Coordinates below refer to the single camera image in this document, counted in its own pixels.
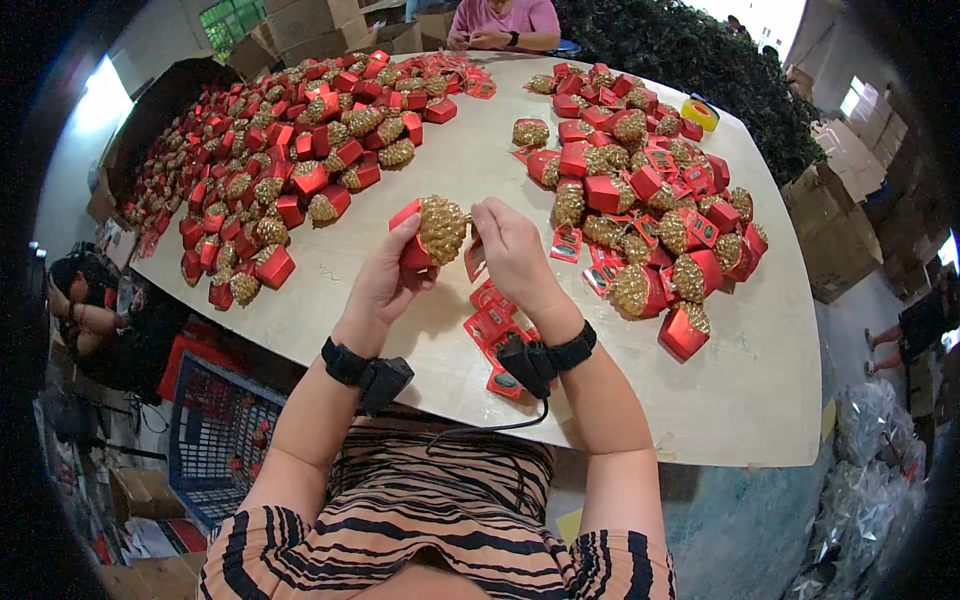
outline foliage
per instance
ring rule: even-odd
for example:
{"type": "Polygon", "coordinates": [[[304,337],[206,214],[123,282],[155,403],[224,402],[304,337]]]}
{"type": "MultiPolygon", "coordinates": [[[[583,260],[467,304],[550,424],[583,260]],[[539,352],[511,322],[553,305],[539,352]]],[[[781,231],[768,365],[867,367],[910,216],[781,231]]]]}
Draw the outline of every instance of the foliage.
{"type": "Polygon", "coordinates": [[[578,60],[699,93],[743,121],[778,186],[826,159],[810,135],[819,111],[748,34],[677,0],[563,0],[557,12],[578,60]]]}

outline orange and black striped clothing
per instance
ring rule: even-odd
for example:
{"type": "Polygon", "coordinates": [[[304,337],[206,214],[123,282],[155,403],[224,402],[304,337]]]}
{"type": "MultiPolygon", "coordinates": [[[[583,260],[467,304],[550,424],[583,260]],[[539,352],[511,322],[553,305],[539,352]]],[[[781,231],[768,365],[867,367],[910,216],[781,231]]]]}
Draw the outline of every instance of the orange and black striped clothing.
{"type": "Polygon", "coordinates": [[[227,519],[198,597],[350,598],[423,552],[494,598],[676,597],[669,552],[642,533],[584,534],[568,551],[544,527],[549,446],[471,435],[428,456],[449,426],[412,411],[358,418],[316,523],[280,507],[227,519]]]}

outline black wrist device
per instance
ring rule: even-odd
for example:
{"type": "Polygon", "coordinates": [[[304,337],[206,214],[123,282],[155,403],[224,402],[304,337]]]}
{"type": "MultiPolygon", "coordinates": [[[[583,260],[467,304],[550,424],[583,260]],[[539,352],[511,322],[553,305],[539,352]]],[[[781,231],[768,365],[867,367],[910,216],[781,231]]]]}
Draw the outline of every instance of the black wrist device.
{"type": "Polygon", "coordinates": [[[414,372],[402,358],[363,358],[343,344],[326,338],[320,355],[326,362],[326,373],[351,388],[360,388],[360,408],[374,417],[407,387],[414,372]]]}
{"type": "Polygon", "coordinates": [[[584,320],[584,328],[566,344],[548,348],[543,342],[524,344],[513,337],[496,354],[500,365],[516,381],[539,399],[550,396],[550,382],[562,371],[569,371],[593,354],[597,334],[584,320]]]}

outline plastic crate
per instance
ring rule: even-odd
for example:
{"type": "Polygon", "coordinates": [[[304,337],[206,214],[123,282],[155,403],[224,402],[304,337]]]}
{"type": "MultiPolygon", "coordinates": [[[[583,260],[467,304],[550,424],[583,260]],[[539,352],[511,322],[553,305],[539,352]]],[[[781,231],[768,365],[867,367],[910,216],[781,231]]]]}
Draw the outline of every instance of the plastic crate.
{"type": "Polygon", "coordinates": [[[253,484],[286,397],[184,352],[170,419],[170,488],[213,529],[236,512],[253,484]],[[263,449],[253,432],[270,424],[263,449]],[[239,457],[242,468],[230,468],[239,457]]]}

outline yellow tape roll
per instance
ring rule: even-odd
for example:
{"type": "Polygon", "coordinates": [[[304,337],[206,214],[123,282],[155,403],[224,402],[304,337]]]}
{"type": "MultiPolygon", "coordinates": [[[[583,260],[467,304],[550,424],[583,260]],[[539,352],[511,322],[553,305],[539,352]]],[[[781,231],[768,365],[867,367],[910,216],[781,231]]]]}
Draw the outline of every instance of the yellow tape roll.
{"type": "Polygon", "coordinates": [[[705,132],[712,132],[717,128],[717,122],[720,121],[720,113],[713,109],[709,104],[687,98],[680,109],[680,115],[699,123],[705,132]]]}

